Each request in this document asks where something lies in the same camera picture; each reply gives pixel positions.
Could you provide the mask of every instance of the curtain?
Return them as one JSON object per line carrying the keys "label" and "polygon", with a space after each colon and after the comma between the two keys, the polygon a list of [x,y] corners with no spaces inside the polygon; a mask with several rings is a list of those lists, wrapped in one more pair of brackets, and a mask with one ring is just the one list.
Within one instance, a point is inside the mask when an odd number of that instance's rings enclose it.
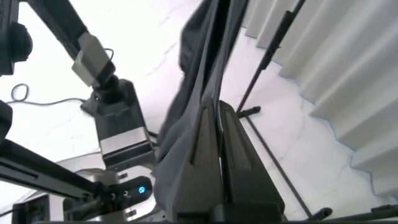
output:
{"label": "curtain", "polygon": [[[246,35],[266,48],[295,0],[251,0]],[[355,151],[374,193],[398,197],[398,1],[306,1],[274,60]]]}

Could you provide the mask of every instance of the circular blue indicator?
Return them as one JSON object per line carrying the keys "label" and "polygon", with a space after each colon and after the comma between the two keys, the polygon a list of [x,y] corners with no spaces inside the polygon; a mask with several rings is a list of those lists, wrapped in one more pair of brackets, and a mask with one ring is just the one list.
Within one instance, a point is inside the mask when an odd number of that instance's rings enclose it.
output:
{"label": "circular blue indicator", "polygon": [[145,187],[139,187],[139,188],[138,188],[138,192],[139,192],[140,194],[143,194],[143,193],[145,192]]}

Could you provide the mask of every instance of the dark gray fabric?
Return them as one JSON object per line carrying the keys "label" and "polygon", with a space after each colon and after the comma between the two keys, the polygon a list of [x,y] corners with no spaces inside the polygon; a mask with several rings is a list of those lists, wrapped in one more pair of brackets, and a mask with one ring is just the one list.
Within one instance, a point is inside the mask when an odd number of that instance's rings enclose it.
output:
{"label": "dark gray fabric", "polygon": [[[211,98],[217,107],[223,72],[246,5],[246,0],[204,0],[183,31],[182,36],[187,39],[182,40],[182,49],[186,47],[184,43],[189,43],[186,49],[195,51],[181,51],[180,65],[188,72],[160,132],[160,152],[154,169],[155,199],[169,220],[173,219],[172,205],[200,103]],[[200,32],[191,36],[195,40],[189,41],[190,34],[195,32],[189,30],[191,27]]]}

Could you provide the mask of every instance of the gray cloth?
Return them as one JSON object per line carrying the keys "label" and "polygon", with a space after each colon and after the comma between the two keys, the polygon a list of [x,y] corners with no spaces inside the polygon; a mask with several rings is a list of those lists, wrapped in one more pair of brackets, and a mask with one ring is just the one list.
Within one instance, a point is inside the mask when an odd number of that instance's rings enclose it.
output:
{"label": "gray cloth", "polygon": [[185,77],[159,133],[154,169],[156,202],[169,220],[198,109],[209,98],[217,109],[224,69],[246,5],[246,0],[204,0],[182,32],[180,66]]}

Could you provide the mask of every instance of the white marble floor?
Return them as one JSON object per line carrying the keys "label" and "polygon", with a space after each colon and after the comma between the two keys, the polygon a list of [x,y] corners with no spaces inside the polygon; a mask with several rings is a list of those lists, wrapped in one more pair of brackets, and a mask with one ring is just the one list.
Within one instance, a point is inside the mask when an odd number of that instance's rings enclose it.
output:
{"label": "white marble floor", "polygon": [[[151,131],[158,131],[178,90],[180,31],[200,0],[86,0],[72,1],[90,32],[114,49],[116,74],[134,82]],[[90,89],[72,72],[72,61],[32,12],[21,4],[20,23],[28,28],[34,49],[30,59],[16,66],[15,75],[0,78],[0,99],[9,101],[18,83],[30,86],[30,101],[49,102],[68,97],[87,98]],[[239,35],[224,77],[222,100],[237,107],[264,53],[255,40]],[[334,217],[367,212],[389,203],[373,195],[370,176],[349,167],[351,152],[338,143],[328,124],[308,115],[312,105],[299,96],[294,82],[277,74],[271,63],[261,74],[245,107],[262,106],[252,120],[277,156],[312,212],[334,209]],[[93,120],[79,102],[49,107],[13,105],[8,138],[59,161],[98,150]],[[290,220],[305,218],[300,205],[245,120],[243,125],[265,167],[285,200]],[[0,182],[0,208],[29,189]]]}

